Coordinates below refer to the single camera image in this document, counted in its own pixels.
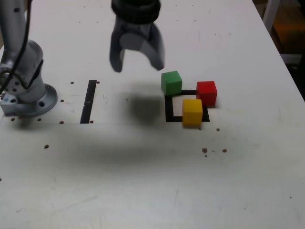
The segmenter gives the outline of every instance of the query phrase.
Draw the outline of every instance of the wooden block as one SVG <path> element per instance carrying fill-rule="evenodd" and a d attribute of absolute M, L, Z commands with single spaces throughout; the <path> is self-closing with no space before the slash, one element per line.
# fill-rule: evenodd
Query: wooden block
<path fill-rule="evenodd" d="M 161 87 L 165 95 L 181 93 L 182 79 L 177 71 L 162 73 Z"/>
<path fill-rule="evenodd" d="M 182 124 L 184 127 L 200 127 L 203 109 L 200 99 L 184 99 Z"/>
<path fill-rule="evenodd" d="M 201 100 L 202 106 L 215 106 L 217 98 L 215 82 L 197 82 L 196 98 Z"/>

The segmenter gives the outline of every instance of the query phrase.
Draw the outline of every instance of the white table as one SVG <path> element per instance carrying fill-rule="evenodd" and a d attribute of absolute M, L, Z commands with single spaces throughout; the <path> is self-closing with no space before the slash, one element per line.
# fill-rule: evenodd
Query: white table
<path fill-rule="evenodd" d="M 33 2 L 30 38 L 64 102 L 2 118 L 0 228 L 304 228 L 305 104 L 253 3 L 163 0 L 161 72 L 136 52 L 111 69 L 114 19 L 110 0 Z M 185 90 L 216 83 L 201 131 L 165 122 L 173 70 Z M 89 80 L 94 123 L 80 124 Z"/>

